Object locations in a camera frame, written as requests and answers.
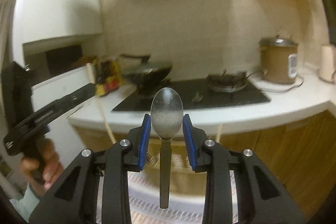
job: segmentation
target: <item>hand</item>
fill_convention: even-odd
[[[46,190],[53,185],[63,172],[63,166],[59,162],[58,154],[55,152],[54,144],[50,139],[45,140],[41,155],[45,161],[45,168],[42,174],[43,180],[45,181],[44,185],[36,182],[30,173],[39,167],[40,163],[38,160],[24,156],[20,163],[21,172],[25,175],[32,189],[39,196],[43,196]]]

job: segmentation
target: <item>cooker lid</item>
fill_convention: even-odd
[[[261,46],[275,46],[275,47],[297,47],[298,44],[288,38],[281,38],[278,35],[276,37],[265,37],[259,42]]]

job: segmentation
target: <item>rice cooker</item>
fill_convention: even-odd
[[[297,75],[297,47],[291,39],[262,38],[260,61],[263,79],[277,84],[293,84]]]

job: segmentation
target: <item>stove burner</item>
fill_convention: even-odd
[[[246,71],[234,75],[227,75],[226,70],[222,75],[209,75],[208,88],[215,92],[233,93],[242,90],[247,85]]]

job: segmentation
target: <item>spoon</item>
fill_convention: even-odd
[[[171,148],[174,135],[180,130],[183,105],[179,94],[171,88],[163,88],[155,95],[151,106],[151,121],[161,139],[160,148],[160,208],[169,205]]]

